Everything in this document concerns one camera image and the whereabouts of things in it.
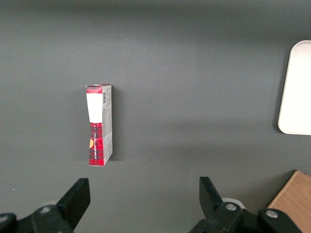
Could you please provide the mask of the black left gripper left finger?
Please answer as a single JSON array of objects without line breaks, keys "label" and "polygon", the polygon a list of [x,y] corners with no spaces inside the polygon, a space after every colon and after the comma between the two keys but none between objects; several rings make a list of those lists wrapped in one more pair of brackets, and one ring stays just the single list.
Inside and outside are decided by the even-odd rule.
[{"label": "black left gripper left finger", "polygon": [[0,215],[2,233],[72,233],[90,204],[89,179],[77,182],[56,203],[39,207],[23,219]]}]

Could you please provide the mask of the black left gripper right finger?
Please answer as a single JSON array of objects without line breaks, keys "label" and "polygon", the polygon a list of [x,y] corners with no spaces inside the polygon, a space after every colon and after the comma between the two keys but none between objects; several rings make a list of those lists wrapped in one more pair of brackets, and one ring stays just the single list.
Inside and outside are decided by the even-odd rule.
[{"label": "black left gripper right finger", "polygon": [[238,204],[223,201],[209,177],[200,177],[199,201],[205,216],[191,233],[300,233],[290,217],[277,209],[252,214]]}]

